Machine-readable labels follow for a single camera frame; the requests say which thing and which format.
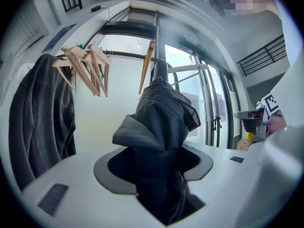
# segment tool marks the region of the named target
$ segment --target yellow object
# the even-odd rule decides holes
[[[248,133],[247,139],[253,141],[253,133]]]

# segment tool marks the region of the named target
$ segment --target black garment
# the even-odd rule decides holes
[[[9,154],[23,190],[62,159],[76,154],[75,111],[71,88],[44,54],[20,83],[9,111]],[[72,81],[69,67],[61,68]]]
[[[187,183],[178,172],[179,150],[199,126],[190,100],[158,77],[143,91],[135,114],[126,116],[113,136],[113,143],[133,148],[138,200],[165,225],[184,218],[184,207],[191,206]]]

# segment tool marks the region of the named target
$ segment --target clothes hanger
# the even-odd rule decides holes
[[[149,43],[147,55],[145,55],[144,61],[143,61],[142,78],[141,78],[141,83],[139,85],[138,94],[142,93],[142,88],[143,88],[142,86],[143,86],[143,83],[144,83],[144,79],[146,78],[147,70],[148,70],[148,67],[149,67],[154,49],[155,49],[155,41],[151,40],[150,43]]]
[[[70,81],[68,81],[67,77],[64,75],[64,73],[61,71],[60,67],[70,67],[71,63],[69,61],[65,61],[65,60],[61,60],[58,59],[56,60],[52,67],[55,67],[58,70],[58,73],[61,75],[61,77],[63,78],[63,80],[76,92],[76,77],[77,75],[75,75],[75,88],[71,85]]]
[[[98,61],[101,60],[104,65],[104,86],[105,86],[105,92],[106,92],[106,97],[108,96],[108,82],[109,82],[109,71],[110,71],[110,64],[111,64],[111,59],[107,57],[101,49],[99,49],[97,44],[91,44],[88,46],[88,49],[92,53],[92,58],[93,61]]]
[[[100,87],[101,87],[105,96],[107,97],[107,93],[106,93],[104,84],[102,83],[101,73],[100,73],[99,66],[98,66],[98,64],[101,64],[103,62],[101,60],[97,59],[95,55],[86,53],[84,50],[82,50],[79,47],[71,48],[70,52],[73,53],[76,57],[78,57],[79,60],[86,63],[86,65],[90,69],[91,81],[92,81],[93,85],[96,86],[96,89],[98,90],[99,94],[100,94]]]
[[[70,47],[61,48],[61,50],[65,53],[67,59],[70,61],[74,70],[77,72],[77,74],[83,80],[83,82],[89,88],[89,90],[92,92],[92,94],[99,95],[96,87],[89,80],[89,78],[87,77],[87,74],[83,71],[82,66],[81,66],[81,61],[78,59],[78,57],[76,55],[73,55],[73,53],[70,52],[70,49],[71,49]]]

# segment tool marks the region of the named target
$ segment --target cardboard box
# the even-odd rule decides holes
[[[237,150],[245,150],[248,151],[250,145],[252,145],[252,140],[249,139],[241,139],[238,141]]]

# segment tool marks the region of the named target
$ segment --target door handle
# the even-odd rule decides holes
[[[223,128],[222,125],[220,124],[220,117],[219,116],[215,116],[215,119],[212,119],[212,121],[214,121],[214,131],[217,131],[217,126],[219,128]]]

